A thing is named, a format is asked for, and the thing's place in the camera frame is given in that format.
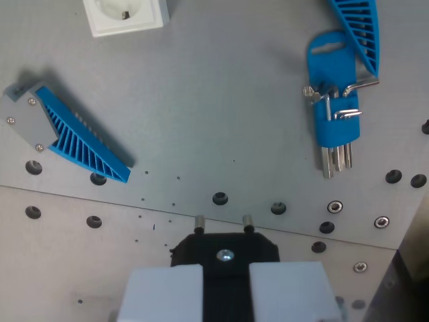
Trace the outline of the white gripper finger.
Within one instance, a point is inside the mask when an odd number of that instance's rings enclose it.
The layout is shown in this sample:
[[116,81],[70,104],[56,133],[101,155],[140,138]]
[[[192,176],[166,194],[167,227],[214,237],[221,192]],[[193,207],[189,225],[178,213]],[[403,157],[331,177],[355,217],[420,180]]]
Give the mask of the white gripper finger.
[[321,262],[249,265],[255,321],[342,321]]
[[203,290],[199,264],[134,270],[117,320],[202,321]]

